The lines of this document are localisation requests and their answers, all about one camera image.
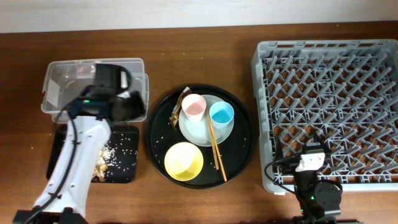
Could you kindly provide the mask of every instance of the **gray dish rack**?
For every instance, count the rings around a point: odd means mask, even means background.
[[[317,133],[332,150],[320,179],[344,191],[398,190],[398,41],[267,41],[251,61],[257,101],[262,182],[275,137],[284,156],[300,152]],[[293,190],[278,167],[268,174]]]

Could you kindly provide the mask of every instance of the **yellow bowl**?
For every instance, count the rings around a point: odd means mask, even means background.
[[[203,167],[203,155],[196,145],[180,142],[172,146],[164,157],[167,173],[176,180],[195,178]]]

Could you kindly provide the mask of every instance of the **round black tray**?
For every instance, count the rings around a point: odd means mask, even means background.
[[[228,138],[218,144],[225,174],[228,181],[236,177],[250,161],[254,149],[254,129],[246,107],[232,94],[209,85],[189,86],[192,92],[201,95],[214,95],[225,100],[234,108],[234,128]],[[173,179],[165,170],[166,152],[178,142],[189,142],[182,135],[178,124],[173,129],[169,118],[183,88],[171,93],[152,112],[146,131],[146,148],[156,169],[170,181],[190,189],[209,189],[225,184],[221,169],[216,170],[211,147],[198,146],[203,154],[203,168],[192,180],[182,182]]]

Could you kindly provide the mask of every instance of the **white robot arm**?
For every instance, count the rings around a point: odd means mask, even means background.
[[[96,64],[94,84],[61,110],[70,117],[67,136],[43,194],[32,211],[19,210],[13,223],[87,223],[86,198],[100,150],[111,135],[108,121],[144,111],[142,103],[129,98],[131,82],[124,67]]]
[[[77,116],[74,119],[78,133],[78,145],[75,159],[70,168],[69,175],[61,191],[60,198],[54,200],[44,212],[62,213],[65,207],[72,208],[74,213],[85,217],[86,198],[91,183],[91,176],[97,163],[100,149],[109,140],[111,130],[106,120],[97,120],[94,116]],[[68,131],[57,165],[51,178],[36,200],[36,206],[43,206],[60,185],[73,150],[74,133],[72,122],[68,122]]]

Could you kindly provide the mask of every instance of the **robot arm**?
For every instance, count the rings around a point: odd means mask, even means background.
[[[275,148],[275,159],[264,172],[271,165],[278,165],[283,173],[293,174],[294,192],[272,180],[266,172],[273,183],[296,195],[303,216],[294,217],[293,223],[337,223],[335,216],[341,213],[343,188],[332,180],[319,180],[317,175],[326,167],[331,150],[316,134],[313,143],[304,145],[300,155],[284,157],[279,138],[276,138]]]
[[[32,211],[19,210],[13,223],[86,223],[86,198],[100,149],[109,140],[108,121],[131,118],[131,75],[119,65],[96,64],[94,84],[67,104],[65,143],[43,194]],[[139,105],[134,111],[143,110]]]
[[[97,120],[94,116],[77,116],[74,119],[78,133],[75,159],[70,169],[68,178],[61,191],[59,199],[54,200],[44,212],[62,213],[65,207],[72,208],[74,213],[85,216],[86,198],[91,183],[94,167],[97,163],[100,149],[111,135],[109,124],[106,120]],[[67,169],[73,149],[74,133],[72,122],[68,122],[68,131],[57,165],[43,191],[36,200],[35,207],[46,203],[51,193],[56,191],[62,175]]]

